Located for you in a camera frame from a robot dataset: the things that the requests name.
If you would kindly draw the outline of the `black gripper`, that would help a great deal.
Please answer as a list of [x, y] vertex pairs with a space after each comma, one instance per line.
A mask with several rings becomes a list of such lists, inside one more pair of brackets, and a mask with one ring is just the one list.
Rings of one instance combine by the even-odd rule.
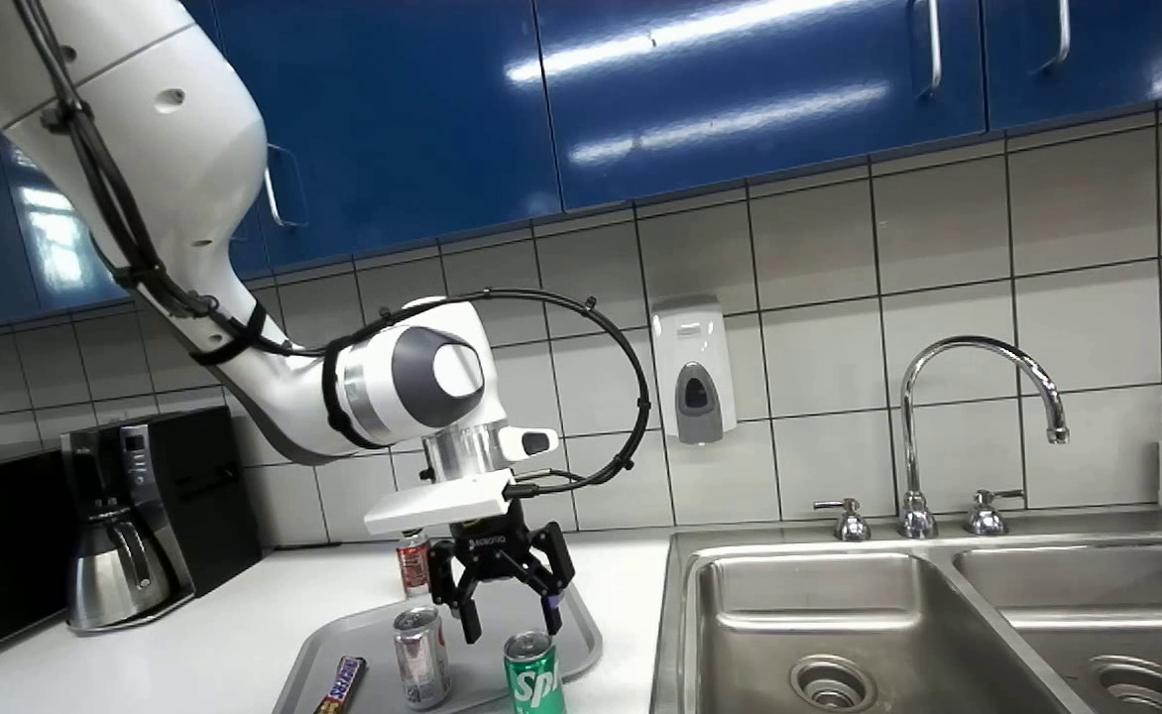
[[565, 541], [555, 524], [526, 529], [519, 519], [457, 524], [448, 536], [428, 545], [428, 593], [452, 595], [464, 644], [485, 636], [472, 593], [490, 581], [519, 581], [539, 595], [546, 636], [563, 631], [563, 595], [575, 581]]

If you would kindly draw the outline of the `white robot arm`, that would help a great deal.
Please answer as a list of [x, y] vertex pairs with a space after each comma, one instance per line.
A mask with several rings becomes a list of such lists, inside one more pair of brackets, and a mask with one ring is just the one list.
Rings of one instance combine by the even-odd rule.
[[428, 595], [461, 628], [514, 581], [546, 628], [575, 581], [563, 533], [523, 519], [514, 467], [555, 445], [514, 430], [466, 298], [415, 298], [301, 345], [231, 262], [264, 179], [264, 122], [183, 0], [0, 0], [0, 134], [68, 195], [105, 273], [141, 298], [298, 464], [415, 442], [436, 480], [366, 513], [431, 536]]

